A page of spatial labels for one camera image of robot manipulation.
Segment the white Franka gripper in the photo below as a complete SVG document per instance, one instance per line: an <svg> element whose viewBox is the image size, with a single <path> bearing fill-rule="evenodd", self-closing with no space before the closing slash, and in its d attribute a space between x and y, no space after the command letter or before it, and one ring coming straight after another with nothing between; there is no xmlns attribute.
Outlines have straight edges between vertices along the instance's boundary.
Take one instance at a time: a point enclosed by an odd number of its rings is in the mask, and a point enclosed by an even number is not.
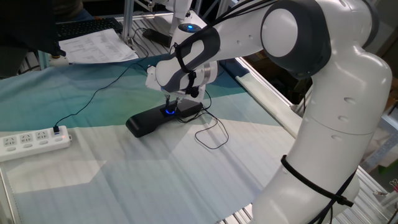
<svg viewBox="0 0 398 224"><path fill-rule="evenodd" d="M171 105L170 97L176 98L175 103L174 103L174 110L177 109L178 103L182 99L191 100L191 101L203 101L203 99L205 97L205 85L199 87L199 89L198 89L199 95L195 98L192 97L191 95L185 94L185 92L182 90L176 91L173 93L169 93L169 92L163 90L162 87L158 84L157 79L155 77L155 67L154 66L150 66L147 68L146 87L153 89L153 90L160 91L165 95L165 99L166 99L165 109L170 109L170 105Z"/></svg>

